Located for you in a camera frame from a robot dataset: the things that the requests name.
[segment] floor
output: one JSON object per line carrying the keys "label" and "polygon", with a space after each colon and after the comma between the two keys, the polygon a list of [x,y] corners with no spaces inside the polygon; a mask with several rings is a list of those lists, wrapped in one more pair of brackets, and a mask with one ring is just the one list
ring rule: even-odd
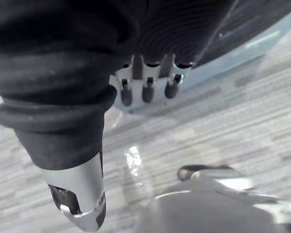
{"label": "floor", "polygon": [[[229,164],[291,200],[291,31],[265,56],[193,86],[166,105],[106,114],[107,216],[129,233],[140,208],[185,164]],[[0,126],[0,233],[80,233],[10,129]]]}

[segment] silver metal component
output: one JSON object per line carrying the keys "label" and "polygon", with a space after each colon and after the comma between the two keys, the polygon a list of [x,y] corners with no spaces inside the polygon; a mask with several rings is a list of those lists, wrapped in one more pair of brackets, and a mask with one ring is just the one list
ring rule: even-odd
{"label": "silver metal component", "polygon": [[157,62],[157,66],[151,67],[145,63],[144,57],[141,56],[143,71],[142,71],[142,79],[144,80],[144,86],[148,87],[149,80],[148,78],[153,78],[152,86],[155,85],[156,80],[159,78],[160,71],[161,71],[161,61]]}
{"label": "silver metal component", "polygon": [[131,89],[130,82],[132,80],[132,66],[133,66],[134,55],[132,55],[130,63],[125,64],[122,69],[119,69],[115,72],[115,78],[120,84],[121,90],[124,89],[124,86],[127,86],[127,89]]}
{"label": "silver metal component", "polygon": [[175,63],[175,59],[176,59],[176,56],[173,54],[173,64],[172,64],[172,67],[171,67],[171,70],[170,70],[170,75],[169,75],[169,78],[168,78],[168,82],[170,85],[173,85],[173,84],[177,84],[177,85],[181,85],[183,83],[183,80],[186,76],[188,76],[191,71],[192,71],[192,66],[193,66],[193,62],[190,62],[189,63],[189,67],[186,67],[186,68],[180,68],[176,65]]}
{"label": "silver metal component", "polygon": [[97,231],[101,224],[96,219],[105,211],[100,153],[79,166],[65,170],[42,169],[42,174],[48,184],[76,195],[81,213],[73,215],[68,206],[61,205],[62,213],[81,230]]}
{"label": "silver metal component", "polygon": [[252,179],[232,169],[205,169],[199,171],[198,175],[194,174],[194,177],[208,177],[227,188],[237,191],[254,188]]}
{"label": "silver metal component", "polygon": [[106,208],[106,200],[103,196],[102,202],[98,205],[98,207],[90,212],[85,212],[79,215],[73,215],[70,212],[68,206],[61,205],[61,212],[78,228],[85,232],[96,232],[100,228],[100,225],[97,223],[97,214],[104,212],[104,208]]}

